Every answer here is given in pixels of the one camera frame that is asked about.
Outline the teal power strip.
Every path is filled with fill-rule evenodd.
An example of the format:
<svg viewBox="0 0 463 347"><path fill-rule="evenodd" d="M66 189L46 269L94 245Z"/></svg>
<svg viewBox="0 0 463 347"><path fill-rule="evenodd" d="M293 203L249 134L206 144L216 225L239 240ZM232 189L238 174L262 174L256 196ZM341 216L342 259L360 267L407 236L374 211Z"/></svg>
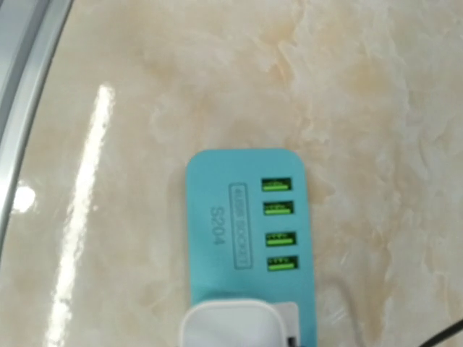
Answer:
<svg viewBox="0 0 463 347"><path fill-rule="evenodd" d="M288 346L318 344L305 165L283 148L205 150L186 168L190 297L256 299L296 314Z"/></svg>

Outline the small white cube charger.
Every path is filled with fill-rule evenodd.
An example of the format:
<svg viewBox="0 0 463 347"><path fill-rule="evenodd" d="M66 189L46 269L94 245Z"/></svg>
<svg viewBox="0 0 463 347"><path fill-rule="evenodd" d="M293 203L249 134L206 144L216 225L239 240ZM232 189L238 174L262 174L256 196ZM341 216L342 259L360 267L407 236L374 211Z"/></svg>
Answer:
<svg viewBox="0 0 463 347"><path fill-rule="evenodd" d="M182 319L178 345L300 346L299 309L290 301L204 301L191 307Z"/></svg>

